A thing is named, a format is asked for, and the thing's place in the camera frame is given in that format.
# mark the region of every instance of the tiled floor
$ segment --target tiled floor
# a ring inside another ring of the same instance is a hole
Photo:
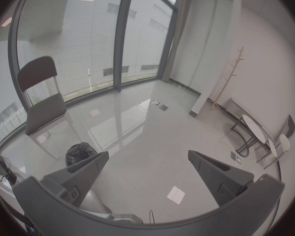
[[[154,100],[168,109],[162,111],[152,104]],[[155,222],[162,223],[218,208],[188,161],[188,150],[250,171],[255,180],[264,173],[278,177],[275,164],[263,170],[264,164],[256,163],[260,152],[254,149],[247,158],[241,158],[241,165],[232,160],[230,152],[242,144],[241,138],[229,130],[234,120],[218,109],[211,111],[210,103],[204,105],[196,118],[191,117],[188,113],[196,100],[197,96],[188,90],[157,80],[68,109],[83,141],[98,152],[109,152],[110,159],[92,189],[113,213],[133,213],[149,223],[152,210]],[[54,160],[21,135],[2,152],[2,156],[11,160],[12,170],[23,177],[33,175],[42,179],[65,167],[65,153],[78,140],[65,122],[50,132],[43,146],[59,159]],[[247,136],[245,130],[240,132]],[[185,193],[180,204],[167,198],[174,186]],[[7,184],[0,185],[0,193],[7,199],[13,198]]]

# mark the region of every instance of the beige curtain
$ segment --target beige curtain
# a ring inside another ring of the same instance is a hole
[[[176,57],[178,44],[179,44],[182,32],[184,30],[186,20],[187,20],[190,4],[191,4],[191,0],[180,0],[173,44],[171,46],[171,50],[170,50],[168,60],[165,66],[165,70],[163,73],[163,77],[162,77],[163,81],[169,81],[170,73],[171,73],[171,70],[173,69],[173,65],[174,65],[174,61]]]

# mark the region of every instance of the wooden coat rack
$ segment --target wooden coat rack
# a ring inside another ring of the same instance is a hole
[[[224,89],[226,88],[226,86],[227,86],[228,82],[230,81],[231,77],[232,77],[232,76],[236,76],[236,75],[234,75],[234,71],[235,71],[235,69],[236,69],[238,63],[239,63],[241,60],[243,60],[243,59],[241,59],[241,56],[242,56],[243,50],[244,50],[244,47],[242,47],[241,49],[238,50],[238,51],[239,51],[239,55],[238,55],[238,58],[236,59],[236,63],[235,63],[235,65],[232,65],[232,67],[233,67],[232,72],[231,72],[231,74],[229,75],[228,79],[226,80],[226,83],[225,83],[224,87],[222,88],[221,92],[219,93],[219,95],[217,96],[216,100],[214,100],[214,101],[213,101],[213,100],[208,100],[209,102],[213,102],[213,106],[212,106],[211,110],[214,109],[214,106],[215,106],[215,105],[218,107],[218,109],[220,109],[219,105],[217,104],[217,101],[219,100],[221,94],[223,93]]]

